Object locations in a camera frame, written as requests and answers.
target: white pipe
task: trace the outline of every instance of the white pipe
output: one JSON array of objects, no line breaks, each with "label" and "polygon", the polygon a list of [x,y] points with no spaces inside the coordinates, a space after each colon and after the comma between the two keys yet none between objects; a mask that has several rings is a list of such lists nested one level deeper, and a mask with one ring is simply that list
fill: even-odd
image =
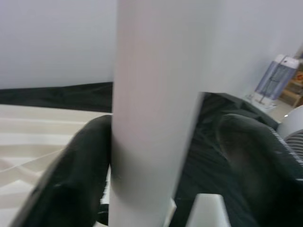
[{"label": "white pipe", "polygon": [[161,227],[198,102],[200,0],[119,0],[109,225]]}]

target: white wall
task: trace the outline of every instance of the white wall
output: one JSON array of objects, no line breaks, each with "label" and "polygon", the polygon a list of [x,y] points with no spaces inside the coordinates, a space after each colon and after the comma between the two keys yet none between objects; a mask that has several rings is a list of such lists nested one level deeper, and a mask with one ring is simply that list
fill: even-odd
[{"label": "white wall", "polygon": [[279,53],[295,55],[303,42],[302,0],[207,0],[216,7],[205,25],[203,91],[243,96]]},{"label": "white wall", "polygon": [[0,1],[0,88],[112,81],[116,0]]}]

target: beige floor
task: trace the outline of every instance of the beige floor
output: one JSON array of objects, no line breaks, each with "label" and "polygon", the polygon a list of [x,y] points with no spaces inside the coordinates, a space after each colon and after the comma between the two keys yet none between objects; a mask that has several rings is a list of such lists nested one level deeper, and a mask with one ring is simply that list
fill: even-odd
[{"label": "beige floor", "polygon": [[294,108],[280,100],[276,101],[277,107],[268,113],[273,119],[281,122],[285,115],[287,115]]}]

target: white pole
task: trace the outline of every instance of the white pole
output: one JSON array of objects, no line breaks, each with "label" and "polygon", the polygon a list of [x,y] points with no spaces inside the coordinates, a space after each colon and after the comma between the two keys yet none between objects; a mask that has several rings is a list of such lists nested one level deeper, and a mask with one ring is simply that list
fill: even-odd
[{"label": "white pole", "polygon": [[119,0],[109,225],[161,227],[198,100],[201,0]]}]

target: black mat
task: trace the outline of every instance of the black mat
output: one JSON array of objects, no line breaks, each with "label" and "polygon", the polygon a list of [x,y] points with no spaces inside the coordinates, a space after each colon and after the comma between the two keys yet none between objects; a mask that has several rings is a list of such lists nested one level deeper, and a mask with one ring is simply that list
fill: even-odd
[{"label": "black mat", "polygon": [[[112,83],[99,83],[0,90],[0,104],[111,112],[112,86]],[[178,209],[171,227],[185,226],[187,214],[198,193],[221,194],[232,227],[258,226],[227,161],[220,154],[214,136],[218,120],[228,113],[254,118],[274,129],[278,125],[266,114],[241,99],[227,94],[206,94],[176,192]]]}]

